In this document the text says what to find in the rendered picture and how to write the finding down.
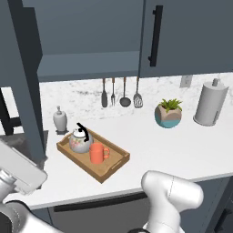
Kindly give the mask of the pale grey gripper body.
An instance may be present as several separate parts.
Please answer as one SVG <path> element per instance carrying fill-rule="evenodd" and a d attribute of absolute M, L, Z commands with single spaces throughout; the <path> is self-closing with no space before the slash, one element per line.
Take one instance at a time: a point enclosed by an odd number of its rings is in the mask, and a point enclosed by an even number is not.
<path fill-rule="evenodd" d="M 15 179 L 15 190 L 33 193 L 46 180 L 47 173 L 14 147 L 0 140 L 0 169 Z"/>

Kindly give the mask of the orange mug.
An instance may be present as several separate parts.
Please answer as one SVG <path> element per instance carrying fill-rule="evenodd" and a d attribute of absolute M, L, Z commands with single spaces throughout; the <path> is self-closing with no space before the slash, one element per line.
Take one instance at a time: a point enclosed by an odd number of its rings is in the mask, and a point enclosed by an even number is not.
<path fill-rule="evenodd" d="M 101 164 L 106 158 L 109 158 L 110 150 L 101 143 L 93 143 L 89 147 L 90 161 L 93 164 Z"/>

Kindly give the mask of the wooden tray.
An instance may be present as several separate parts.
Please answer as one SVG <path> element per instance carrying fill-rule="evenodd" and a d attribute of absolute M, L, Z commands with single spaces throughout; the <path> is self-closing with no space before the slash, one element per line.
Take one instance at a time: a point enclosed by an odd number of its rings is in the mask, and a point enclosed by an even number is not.
<path fill-rule="evenodd" d="M 110 158 L 107 158 L 102 164 L 92 164 L 89 153 L 78 154 L 72 151 L 69 147 L 70 134 L 65 135 L 60 142 L 57 142 L 56 147 L 66 157 L 85 170 L 91 177 L 103 183 L 130 159 L 130 154 L 104 137 L 101 137 L 96 132 L 90 129 L 87 131 L 92 135 L 95 143 L 102 143 L 104 147 L 109 149 Z"/>

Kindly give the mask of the dark blue cabinet door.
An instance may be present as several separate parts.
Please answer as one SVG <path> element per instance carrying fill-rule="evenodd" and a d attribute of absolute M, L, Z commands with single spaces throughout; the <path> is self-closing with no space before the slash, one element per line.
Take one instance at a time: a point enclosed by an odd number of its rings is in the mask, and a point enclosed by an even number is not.
<path fill-rule="evenodd" d="M 46 147 L 37 68 L 42 58 L 35 9 L 0 0 L 0 88 L 12 89 L 30 158 L 43 166 Z"/>
<path fill-rule="evenodd" d="M 163 6 L 157 65 L 151 53 L 157 5 Z M 141 77 L 233 72 L 233 0 L 144 0 Z"/>

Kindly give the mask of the dark blue base cabinet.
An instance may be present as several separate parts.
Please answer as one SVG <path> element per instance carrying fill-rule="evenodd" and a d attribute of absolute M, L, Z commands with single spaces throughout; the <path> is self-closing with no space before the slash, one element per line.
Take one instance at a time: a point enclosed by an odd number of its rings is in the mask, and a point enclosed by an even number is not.
<path fill-rule="evenodd" d="M 202 187 L 204 199 L 199 208 L 181 213 L 181 227 L 185 233 L 206 233 L 229 181 L 230 177 L 223 177 L 198 182 Z"/>

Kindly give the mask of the grey soap dispenser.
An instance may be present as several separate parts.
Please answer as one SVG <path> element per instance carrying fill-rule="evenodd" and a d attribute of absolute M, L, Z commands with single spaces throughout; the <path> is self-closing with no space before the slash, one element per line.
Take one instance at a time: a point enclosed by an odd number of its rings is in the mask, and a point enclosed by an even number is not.
<path fill-rule="evenodd" d="M 60 106 L 57 106 L 57 111 L 53 115 L 54 124 L 57 131 L 66 131 L 67 116 L 64 111 L 61 110 Z"/>

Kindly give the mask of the grey dishwasher front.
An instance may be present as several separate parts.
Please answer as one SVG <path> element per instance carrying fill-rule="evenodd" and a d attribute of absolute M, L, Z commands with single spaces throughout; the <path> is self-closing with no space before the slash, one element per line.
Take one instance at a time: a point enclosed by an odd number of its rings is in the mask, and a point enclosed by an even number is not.
<path fill-rule="evenodd" d="M 128 233 L 147 222 L 148 198 L 102 208 L 55 212 L 49 208 L 55 227 L 64 233 Z"/>

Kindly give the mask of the hanging dark turner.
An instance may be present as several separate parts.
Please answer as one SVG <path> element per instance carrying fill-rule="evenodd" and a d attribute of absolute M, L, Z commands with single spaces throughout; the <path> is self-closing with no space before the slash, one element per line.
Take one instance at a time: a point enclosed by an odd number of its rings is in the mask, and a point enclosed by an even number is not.
<path fill-rule="evenodd" d="M 102 107 L 107 107 L 106 79 L 103 78 L 103 91 L 101 96 Z"/>

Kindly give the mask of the hanging metal fork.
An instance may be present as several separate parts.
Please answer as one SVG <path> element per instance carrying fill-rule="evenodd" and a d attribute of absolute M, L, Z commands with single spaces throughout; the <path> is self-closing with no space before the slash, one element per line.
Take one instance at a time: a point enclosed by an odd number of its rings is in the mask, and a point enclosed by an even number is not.
<path fill-rule="evenodd" d="M 111 95 L 111 104 L 112 106 L 115 105 L 116 96 L 115 96 L 115 78 L 112 77 L 112 95 Z"/>

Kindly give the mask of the hanging dark ladle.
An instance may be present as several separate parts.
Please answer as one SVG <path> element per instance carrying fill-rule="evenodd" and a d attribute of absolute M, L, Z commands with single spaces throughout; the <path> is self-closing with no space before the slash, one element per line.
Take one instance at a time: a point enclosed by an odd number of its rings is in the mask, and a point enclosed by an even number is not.
<path fill-rule="evenodd" d="M 120 98 L 120 105 L 123 107 L 128 107 L 131 104 L 131 100 L 126 97 L 126 87 L 123 86 L 123 96 Z"/>

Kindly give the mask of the hanging slotted metal spatula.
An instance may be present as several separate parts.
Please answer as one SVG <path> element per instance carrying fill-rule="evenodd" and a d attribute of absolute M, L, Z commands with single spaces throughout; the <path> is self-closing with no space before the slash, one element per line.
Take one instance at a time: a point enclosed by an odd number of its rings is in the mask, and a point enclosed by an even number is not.
<path fill-rule="evenodd" d="M 137 86 L 139 86 L 139 77 L 137 77 Z M 138 87 L 136 87 L 136 93 L 133 97 L 134 107 L 141 108 L 143 106 L 142 96 L 138 93 Z"/>

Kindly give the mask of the green plant in teal pot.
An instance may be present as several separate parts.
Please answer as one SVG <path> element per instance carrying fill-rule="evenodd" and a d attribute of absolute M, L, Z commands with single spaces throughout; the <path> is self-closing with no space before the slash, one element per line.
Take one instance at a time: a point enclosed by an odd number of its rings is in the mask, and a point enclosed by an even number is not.
<path fill-rule="evenodd" d="M 181 101 L 162 99 L 155 109 L 155 120 L 163 128 L 172 128 L 179 124 L 182 117 Z"/>

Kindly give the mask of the grey paper towel holder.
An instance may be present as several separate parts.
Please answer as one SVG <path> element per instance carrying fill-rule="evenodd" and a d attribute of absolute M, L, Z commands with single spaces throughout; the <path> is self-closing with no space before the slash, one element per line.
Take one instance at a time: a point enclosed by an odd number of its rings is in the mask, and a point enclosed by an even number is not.
<path fill-rule="evenodd" d="M 214 126 L 220 115 L 227 92 L 228 87 L 224 86 L 218 78 L 204 83 L 198 100 L 197 111 L 193 116 L 194 121 L 201 126 Z"/>

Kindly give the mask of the dark blue wall cabinet body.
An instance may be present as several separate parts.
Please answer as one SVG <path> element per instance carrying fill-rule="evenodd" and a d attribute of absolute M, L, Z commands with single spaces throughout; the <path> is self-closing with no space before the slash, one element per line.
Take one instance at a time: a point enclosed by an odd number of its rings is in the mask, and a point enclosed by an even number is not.
<path fill-rule="evenodd" d="M 41 82 L 135 76 L 143 0 L 23 0 L 35 11 Z"/>

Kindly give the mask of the grey wall outlet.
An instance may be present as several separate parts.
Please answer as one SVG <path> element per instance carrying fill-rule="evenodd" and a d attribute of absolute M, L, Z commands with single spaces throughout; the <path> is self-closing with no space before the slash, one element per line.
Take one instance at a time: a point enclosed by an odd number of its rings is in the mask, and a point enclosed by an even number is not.
<path fill-rule="evenodd" d="M 192 75 L 182 76 L 180 81 L 180 88 L 190 87 L 192 82 Z"/>

